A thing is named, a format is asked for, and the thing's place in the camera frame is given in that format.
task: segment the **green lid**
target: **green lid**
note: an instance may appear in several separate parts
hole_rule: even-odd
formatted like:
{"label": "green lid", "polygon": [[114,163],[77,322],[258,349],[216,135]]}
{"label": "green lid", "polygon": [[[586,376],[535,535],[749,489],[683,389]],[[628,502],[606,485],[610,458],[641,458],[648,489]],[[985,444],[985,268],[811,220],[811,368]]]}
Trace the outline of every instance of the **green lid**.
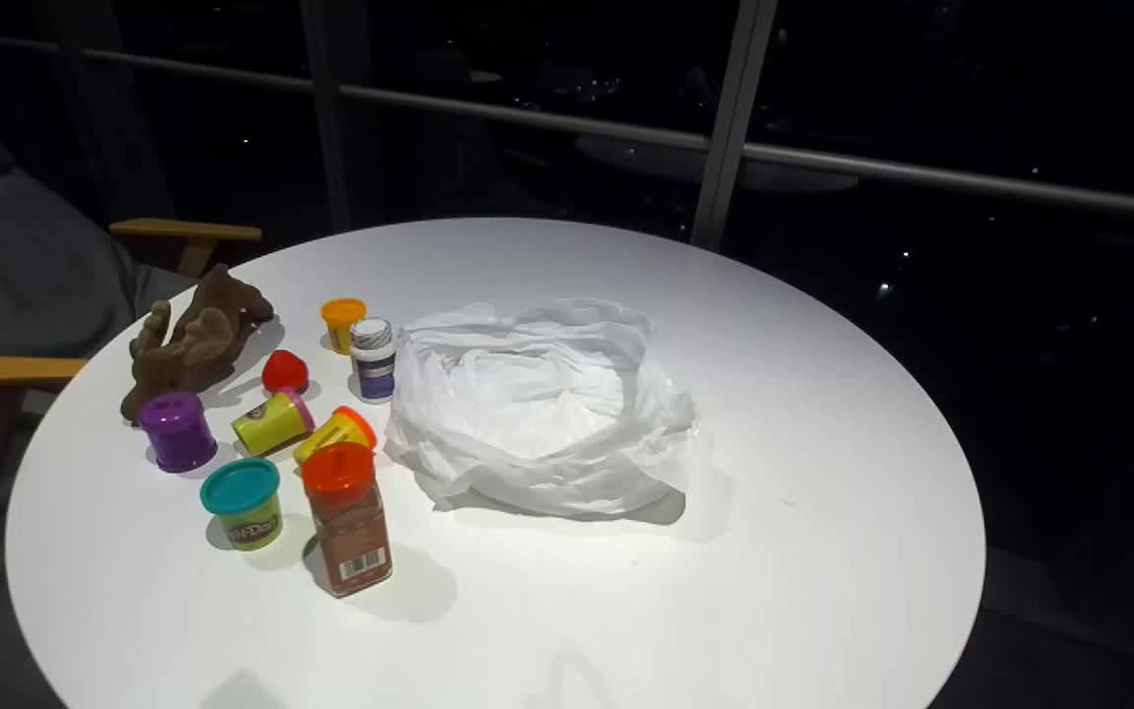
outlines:
{"label": "green lid", "polygon": [[276,489],[280,468],[258,458],[246,458],[216,468],[205,482],[200,502],[211,518],[236,518],[258,507]]}

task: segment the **jar lid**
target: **jar lid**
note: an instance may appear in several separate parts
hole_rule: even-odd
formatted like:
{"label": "jar lid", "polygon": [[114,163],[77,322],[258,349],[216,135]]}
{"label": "jar lid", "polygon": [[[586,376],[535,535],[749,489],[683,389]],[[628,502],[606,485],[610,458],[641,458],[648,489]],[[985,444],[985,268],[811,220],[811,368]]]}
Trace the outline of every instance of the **jar lid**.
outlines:
{"label": "jar lid", "polygon": [[362,322],[352,328],[352,359],[372,363],[372,359],[391,359],[393,351],[397,351],[397,345],[393,345],[393,322],[384,322],[384,320],[362,320]]}
{"label": "jar lid", "polygon": [[139,429],[177,429],[177,425],[191,425],[191,417],[200,417],[200,413],[205,413],[205,408],[198,393],[169,389],[169,393],[148,400],[139,410]]}
{"label": "jar lid", "polygon": [[367,320],[367,300],[326,300],[321,320],[333,328],[351,328],[351,322]]}
{"label": "jar lid", "polygon": [[280,389],[304,393],[305,389],[305,363],[295,359],[292,351],[271,351],[265,371],[258,371],[258,387],[266,393],[280,393]]}
{"label": "jar lid", "polygon": [[372,435],[372,425],[370,425],[358,410],[351,410],[351,408],[333,408],[330,417],[351,422],[351,425],[358,429],[358,437],[362,437],[358,444],[376,450],[376,435]]}
{"label": "jar lid", "polygon": [[352,440],[333,440],[309,452],[300,476],[309,502],[352,502],[372,489],[372,452]]}
{"label": "jar lid", "polygon": [[236,518],[258,507],[276,489],[280,489],[276,464],[246,458],[216,468],[205,482],[200,502],[211,518]]}

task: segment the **spice jar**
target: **spice jar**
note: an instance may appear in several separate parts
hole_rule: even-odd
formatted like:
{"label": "spice jar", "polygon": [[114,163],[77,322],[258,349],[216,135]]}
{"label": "spice jar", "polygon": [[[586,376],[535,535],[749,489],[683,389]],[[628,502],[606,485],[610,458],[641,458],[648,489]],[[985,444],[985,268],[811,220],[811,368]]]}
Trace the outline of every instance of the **spice jar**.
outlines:
{"label": "spice jar", "polygon": [[352,368],[362,400],[391,400],[393,393],[393,368],[397,368],[397,337],[384,320],[362,320],[352,328]]}
{"label": "spice jar", "polygon": [[314,514],[330,597],[352,597],[393,573],[372,452],[352,440],[326,444],[304,461],[304,493]]}

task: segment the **red lid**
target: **red lid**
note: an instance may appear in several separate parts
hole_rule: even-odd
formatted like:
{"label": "red lid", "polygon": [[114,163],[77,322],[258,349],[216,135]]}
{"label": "red lid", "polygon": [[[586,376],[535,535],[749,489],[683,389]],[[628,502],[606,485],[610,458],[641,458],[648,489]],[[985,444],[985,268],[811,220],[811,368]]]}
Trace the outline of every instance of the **red lid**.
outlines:
{"label": "red lid", "polygon": [[265,387],[266,393],[276,393],[276,389],[304,393],[304,389],[305,389],[305,368],[304,368],[304,359],[295,359],[292,351],[266,356],[266,363],[265,363],[265,371],[258,371],[258,387]]}
{"label": "red lid", "polygon": [[300,476],[309,502],[352,502],[372,489],[372,452],[352,440],[333,440],[309,452]]}

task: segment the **plastic container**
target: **plastic container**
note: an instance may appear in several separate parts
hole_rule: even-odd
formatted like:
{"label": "plastic container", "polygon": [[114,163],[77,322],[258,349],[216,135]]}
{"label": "plastic container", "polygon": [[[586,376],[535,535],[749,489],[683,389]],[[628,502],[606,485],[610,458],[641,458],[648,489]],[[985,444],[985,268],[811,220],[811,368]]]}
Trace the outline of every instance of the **plastic container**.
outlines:
{"label": "plastic container", "polygon": [[139,429],[144,429],[157,468],[188,475],[200,468],[211,452],[211,429],[205,408],[188,389],[169,389],[139,410]]}
{"label": "plastic container", "polygon": [[253,458],[266,458],[305,437],[314,429],[314,417],[305,413],[304,400],[280,389],[265,400],[265,408],[236,417],[233,429]]}
{"label": "plastic container", "polygon": [[362,400],[391,400],[397,379],[397,337],[384,320],[362,320],[352,330],[352,371]]}
{"label": "plastic container", "polygon": [[393,573],[384,544],[384,518],[372,482],[372,452],[352,440],[339,440],[305,458],[304,493],[320,524],[320,551],[326,563],[326,591],[352,597],[383,584]]}
{"label": "plastic container", "polygon": [[367,320],[367,300],[326,300],[321,305],[321,322],[326,322],[330,351],[351,356],[358,320]]}
{"label": "plastic container", "polygon": [[205,507],[221,521],[233,549],[265,549],[280,535],[280,475],[266,461],[233,461],[200,489]]}
{"label": "plastic container", "polygon": [[376,435],[358,410],[339,408],[309,437],[304,437],[304,444],[295,444],[295,461],[304,464],[309,452],[339,444],[339,440],[372,450]]}

